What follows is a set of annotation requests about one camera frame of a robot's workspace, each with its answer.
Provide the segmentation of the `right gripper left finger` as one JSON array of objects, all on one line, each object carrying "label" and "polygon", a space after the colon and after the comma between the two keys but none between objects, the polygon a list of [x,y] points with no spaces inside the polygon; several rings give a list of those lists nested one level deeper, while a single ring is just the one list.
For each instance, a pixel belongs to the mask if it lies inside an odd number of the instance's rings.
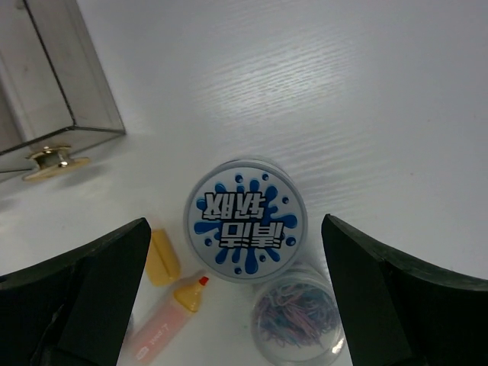
[{"label": "right gripper left finger", "polygon": [[3,365],[115,365],[149,250],[141,217],[1,277]]}]

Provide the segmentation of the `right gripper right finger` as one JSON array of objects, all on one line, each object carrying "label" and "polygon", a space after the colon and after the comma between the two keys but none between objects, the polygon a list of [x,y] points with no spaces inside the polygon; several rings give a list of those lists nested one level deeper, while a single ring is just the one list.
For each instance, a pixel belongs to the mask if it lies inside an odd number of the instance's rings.
[{"label": "right gripper right finger", "polygon": [[487,282],[390,247],[331,214],[323,248],[354,365],[485,365]]}]

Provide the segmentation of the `yellow highlighter cap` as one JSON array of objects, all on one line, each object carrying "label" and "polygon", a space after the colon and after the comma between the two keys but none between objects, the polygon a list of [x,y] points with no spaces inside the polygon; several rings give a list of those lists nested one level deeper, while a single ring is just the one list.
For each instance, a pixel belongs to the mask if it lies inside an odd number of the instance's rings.
[{"label": "yellow highlighter cap", "polygon": [[180,261],[164,229],[151,233],[145,270],[149,281],[156,287],[172,284],[181,277]]}]

